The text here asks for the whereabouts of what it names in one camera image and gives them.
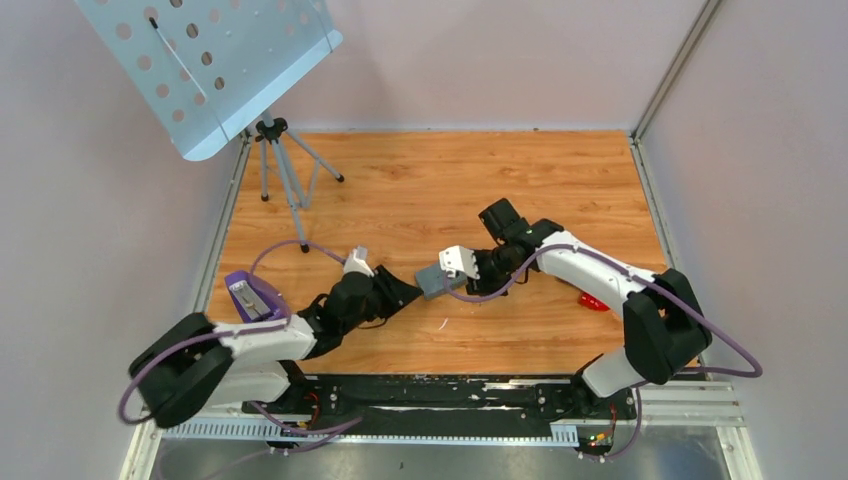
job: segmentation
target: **gray wall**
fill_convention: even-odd
[[[73,2],[6,5],[0,66],[0,478],[116,478],[126,368],[189,308],[235,153],[182,160]]]
[[[276,111],[319,129],[631,128],[703,3],[327,0],[345,41]]]
[[[681,267],[764,365],[734,383],[767,479],[848,468],[846,27],[844,1],[725,2],[646,141]]]

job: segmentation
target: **wooden table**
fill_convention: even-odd
[[[622,261],[662,270],[663,256],[621,132],[353,133],[303,135],[346,177],[322,171],[313,205],[302,212],[308,238],[342,256],[369,249],[414,284],[414,274],[461,244],[492,248],[477,214],[508,198],[530,223],[565,226]],[[289,153],[302,181],[311,159]],[[247,269],[268,245],[296,238],[282,186],[272,175],[271,200],[260,201],[254,148],[227,236],[208,313],[238,322],[223,277]],[[257,274],[297,311],[339,280],[341,266],[313,250],[283,247]],[[482,305],[443,296],[417,300],[382,328],[356,330],[335,351],[300,362],[323,373],[573,372],[622,343],[620,321],[577,303],[580,292],[531,273],[527,285]]]

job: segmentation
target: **hole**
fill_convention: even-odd
[[[115,27],[115,34],[118,35],[118,38],[121,40],[129,40],[132,37],[132,28],[126,23],[119,23],[117,27]]]
[[[136,60],[135,63],[143,72],[146,72],[153,67],[153,60],[151,60],[147,55],[139,55],[138,60]]]
[[[144,9],[144,19],[149,20],[159,20],[159,12],[153,7],[147,7]]]
[[[168,39],[168,45],[171,46],[172,50],[174,50],[175,52],[177,51],[177,42],[175,42],[173,38]],[[163,45],[162,48],[165,49],[165,53],[167,53],[169,55],[171,54],[171,50],[168,49],[167,45]]]

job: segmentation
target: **music stand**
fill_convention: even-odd
[[[275,127],[271,105],[342,41],[324,0],[76,3],[135,83],[180,155],[191,161],[213,156],[257,117],[262,119],[257,127],[274,136],[279,125]],[[305,252],[308,247],[298,208],[309,206],[320,167],[338,181],[344,177],[289,131],[287,124],[279,133],[289,135],[315,159],[309,194],[304,195],[279,135],[271,139],[259,133],[277,157]],[[265,155],[262,178],[262,198],[266,200]]]

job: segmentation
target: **black metal plate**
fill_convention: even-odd
[[[510,380],[530,381],[508,389],[492,385]],[[315,402],[309,393],[315,393],[321,413],[313,428],[361,416],[348,433],[363,435],[547,437],[553,420],[611,420],[610,403],[618,418],[635,418],[627,391],[589,412],[575,411],[568,380],[568,375],[319,375],[294,383],[266,409],[311,415]],[[244,411],[256,413],[247,403]]]

